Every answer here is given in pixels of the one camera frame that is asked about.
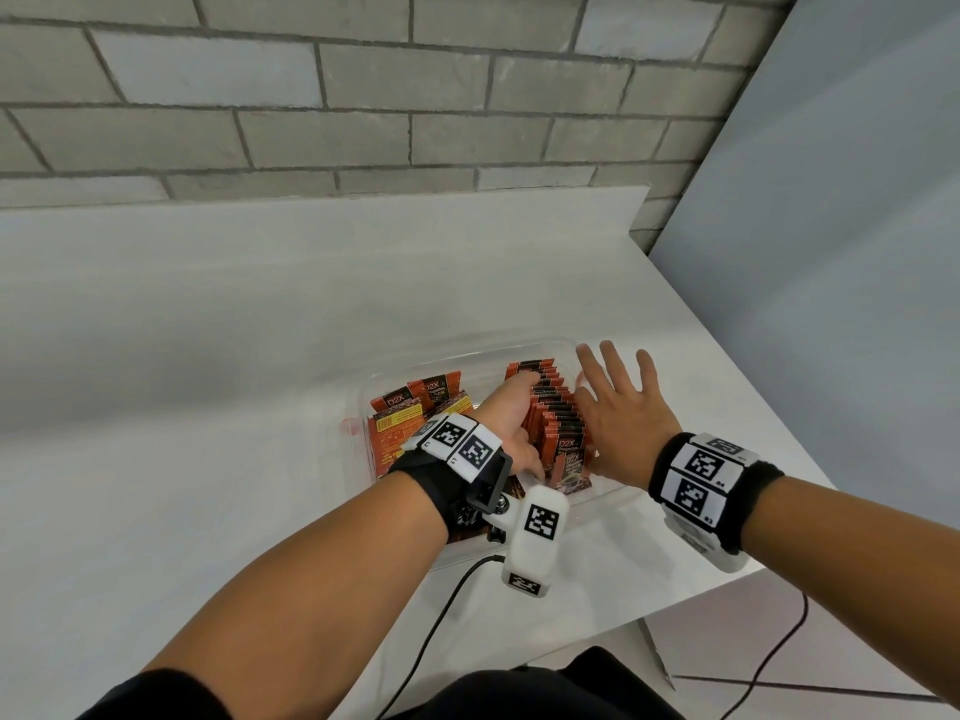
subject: person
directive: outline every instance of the person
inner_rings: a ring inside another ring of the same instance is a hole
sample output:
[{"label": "person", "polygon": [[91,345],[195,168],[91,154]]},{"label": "person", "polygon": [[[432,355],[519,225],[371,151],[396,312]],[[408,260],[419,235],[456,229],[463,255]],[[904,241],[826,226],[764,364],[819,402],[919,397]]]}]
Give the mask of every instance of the person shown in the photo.
[{"label": "person", "polygon": [[[614,345],[603,341],[600,350],[606,373],[592,350],[578,346],[592,393],[584,387],[575,393],[599,452],[595,472],[647,489],[661,451],[683,430],[646,351],[636,353],[638,390]],[[520,429],[536,380],[523,372],[511,377],[473,416],[503,440],[516,470],[543,478],[537,451]],[[259,556],[141,674],[81,717],[326,717],[447,537],[426,490],[391,472]],[[740,540],[750,556],[960,708],[960,532],[784,476],[759,494]],[[631,706],[637,695],[624,689],[629,678],[621,677],[622,668],[609,670],[616,677],[598,678],[583,666],[592,664],[580,662],[579,683],[576,671],[572,679],[546,669],[476,673],[414,717],[680,717],[665,703],[641,715]]]}]

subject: plastic container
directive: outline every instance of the plastic container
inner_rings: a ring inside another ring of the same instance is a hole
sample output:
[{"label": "plastic container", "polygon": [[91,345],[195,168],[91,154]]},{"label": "plastic container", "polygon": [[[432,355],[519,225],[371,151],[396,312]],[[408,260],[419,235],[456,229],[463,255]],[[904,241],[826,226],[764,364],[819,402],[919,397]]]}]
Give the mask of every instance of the plastic container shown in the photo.
[{"label": "plastic container", "polygon": [[[374,409],[370,406],[371,399],[391,392],[408,381],[460,371],[460,388],[470,395],[473,406],[477,407],[503,383],[503,376],[510,362],[548,357],[555,359],[560,375],[572,389],[580,373],[580,363],[577,361],[574,348],[575,343],[567,339],[500,344],[471,353],[444,355],[425,362],[384,363],[382,370],[378,373],[359,378],[355,382],[355,395],[352,395],[348,402],[351,413],[347,418],[354,428],[344,432],[347,444],[342,450],[346,460],[343,465],[344,478],[347,481],[356,481],[348,486],[348,490],[351,493],[359,493],[377,481],[367,426],[368,417],[374,414]],[[533,475],[521,473],[519,477],[524,485],[536,482]],[[596,520],[607,511],[625,505],[641,495],[641,492],[635,488],[625,487],[600,475],[591,475],[590,481],[591,487],[569,496],[571,508],[567,530]],[[501,547],[499,543],[488,541],[486,535],[449,543],[440,553],[433,569],[496,553]]]}]

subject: person's right hand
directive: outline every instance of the person's right hand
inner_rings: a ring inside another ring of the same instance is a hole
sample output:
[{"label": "person's right hand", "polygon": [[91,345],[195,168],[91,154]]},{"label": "person's right hand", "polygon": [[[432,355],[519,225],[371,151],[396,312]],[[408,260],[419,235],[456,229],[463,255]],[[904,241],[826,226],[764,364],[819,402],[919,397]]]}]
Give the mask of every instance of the person's right hand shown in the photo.
[{"label": "person's right hand", "polygon": [[684,430],[661,396],[657,370],[649,353],[636,352],[643,382],[642,391],[637,391],[614,345],[602,340],[600,352],[609,379],[594,351],[585,343],[577,346],[583,376],[596,395],[594,398],[584,386],[578,386],[574,393],[577,408],[600,452],[589,469],[646,490],[661,450]]}]

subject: wire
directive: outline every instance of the wire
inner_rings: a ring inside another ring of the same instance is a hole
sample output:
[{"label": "wire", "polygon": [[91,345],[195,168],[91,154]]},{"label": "wire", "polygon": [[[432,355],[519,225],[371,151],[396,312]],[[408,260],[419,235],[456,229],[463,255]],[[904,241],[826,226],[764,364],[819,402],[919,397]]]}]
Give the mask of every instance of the wire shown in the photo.
[{"label": "wire", "polygon": [[761,678],[762,671],[766,668],[770,661],[774,659],[776,653],[780,652],[784,645],[789,642],[790,638],[797,634],[798,630],[807,622],[807,617],[810,614],[810,599],[806,593],[800,593],[800,595],[803,597],[803,613],[800,615],[799,621],[794,624],[793,629],[787,631],[786,636],[779,642],[776,642],[776,646],[771,649],[765,657],[763,657],[763,661],[760,663],[760,666],[758,666],[756,671],[753,673],[753,679],[750,680],[750,684],[747,686],[747,691],[744,692],[740,699],[733,704],[733,707],[723,713],[723,716],[720,718],[720,720],[727,720],[728,717],[734,714],[734,711],[747,702],[747,698],[750,697],[750,693],[753,692],[754,688],[757,686],[757,680]]},{"label": "wire", "polygon": [[488,564],[491,561],[498,564],[502,564],[506,561],[506,558],[504,556],[487,556],[484,558],[480,558],[477,562],[474,563],[474,565],[472,565],[466,571],[466,573],[463,574],[462,579],[460,579],[460,582],[457,583],[457,587],[454,588],[453,593],[450,594],[450,598],[446,600],[446,605],[440,611],[439,616],[437,617],[437,621],[434,622],[433,629],[430,629],[430,633],[426,635],[426,639],[423,641],[423,646],[420,647],[419,654],[416,655],[414,666],[410,668],[410,674],[408,674],[407,678],[403,680],[403,683],[400,685],[400,689],[396,690],[396,692],[393,693],[393,696],[390,698],[390,702],[387,702],[387,706],[384,707],[382,710],[380,710],[380,714],[376,716],[375,720],[380,720],[380,718],[382,718],[384,715],[387,714],[387,711],[389,711],[390,708],[393,706],[393,704],[397,702],[397,698],[401,696],[402,691],[406,689],[407,684],[410,682],[411,679],[413,679],[414,672],[417,671],[417,667],[420,666],[420,661],[424,658],[424,653],[426,652],[426,645],[429,644],[430,640],[433,639],[433,635],[437,631],[437,627],[440,626],[440,622],[442,622],[444,620],[444,617],[447,616],[447,612],[450,610],[450,606],[453,604],[453,600],[457,598],[457,594],[460,593],[460,590],[464,587],[464,584],[467,582],[467,579],[471,577],[471,575],[474,573],[476,569],[479,569],[484,564]]}]

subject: person's left hand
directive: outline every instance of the person's left hand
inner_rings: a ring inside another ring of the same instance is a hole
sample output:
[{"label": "person's left hand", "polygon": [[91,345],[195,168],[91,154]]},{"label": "person's left hand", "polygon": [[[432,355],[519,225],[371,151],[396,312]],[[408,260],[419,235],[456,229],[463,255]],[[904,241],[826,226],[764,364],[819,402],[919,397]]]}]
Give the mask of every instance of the person's left hand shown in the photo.
[{"label": "person's left hand", "polygon": [[540,375],[534,371],[521,371],[510,376],[471,416],[503,440],[503,451],[513,459],[512,474],[527,470],[543,482],[545,475],[540,454],[521,426],[530,409],[530,388],[538,381]]}]

